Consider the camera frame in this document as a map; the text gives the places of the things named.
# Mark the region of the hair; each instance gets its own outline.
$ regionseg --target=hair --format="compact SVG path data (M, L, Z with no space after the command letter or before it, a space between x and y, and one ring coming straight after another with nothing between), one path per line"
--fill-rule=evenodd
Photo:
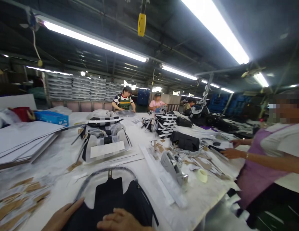
M277 95L274 95L272 99L273 102L279 99L285 99L290 104L296 104L297 107L299 108L299 87L283 91Z
M195 103L195 104L197 104L197 101L195 99L188 99L188 103Z
M129 87L129 86L125 86L125 87L123 88L123 93L124 93L124 91L128 91L130 94L132 94L132 89L131 89L131 87Z

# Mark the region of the woman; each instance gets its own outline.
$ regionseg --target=woman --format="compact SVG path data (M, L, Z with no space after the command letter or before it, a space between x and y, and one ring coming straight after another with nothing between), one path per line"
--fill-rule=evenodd
M250 145L247 152L221 151L230 159L246 159L237 184L239 204L250 213L250 227L260 212L277 204L292 210L299 206L299 88L276 95L275 101L272 110L284 123L260 129L253 139L231 141L234 148Z
M131 87L126 86L121 94L115 96L112 102L112 106L115 108L115 111L129 110L129 106L131 105L133 112L136 112L136 105L130 97L131 94Z
M161 93L157 92L155 93L155 99L150 102L148 109L155 113L159 113L163 105L168 106L167 104L161 101Z
M192 106L196 105L197 101L195 99L189 99L188 103L184 104L184 112L189 110Z

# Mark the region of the tissue box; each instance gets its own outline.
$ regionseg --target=tissue box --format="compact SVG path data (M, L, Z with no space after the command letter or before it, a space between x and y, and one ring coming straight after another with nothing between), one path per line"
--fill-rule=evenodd
M52 111L40 111L35 112L36 120L52 123L52 124L59 124L65 127L69 126L69 116L59 114Z

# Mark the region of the pink panel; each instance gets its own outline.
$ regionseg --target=pink panel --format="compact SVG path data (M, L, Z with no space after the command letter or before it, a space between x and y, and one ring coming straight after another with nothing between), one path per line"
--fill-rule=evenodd
M72 112L79 112L79 102L67 102L67 108Z
M94 103L94 110L102 109L103 104L102 103Z
M51 104L52 104L52 107L64 106L63 101L52 101Z
M92 112L92 103L81 102L81 112Z
M105 104L104 104L104 109L105 109L105 110L112 111L112 110L113 110L113 108L112 108L112 103L105 103Z

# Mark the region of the green apron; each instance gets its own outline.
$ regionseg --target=green apron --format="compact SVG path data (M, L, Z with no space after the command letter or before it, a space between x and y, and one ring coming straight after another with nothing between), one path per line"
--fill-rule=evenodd
M130 97L127 97L127 98L124 98L124 100L121 99L121 94L118 94L119 96L119 107L120 108L123 108L125 110L129 110L129 106L130 106L130 100L131 98Z

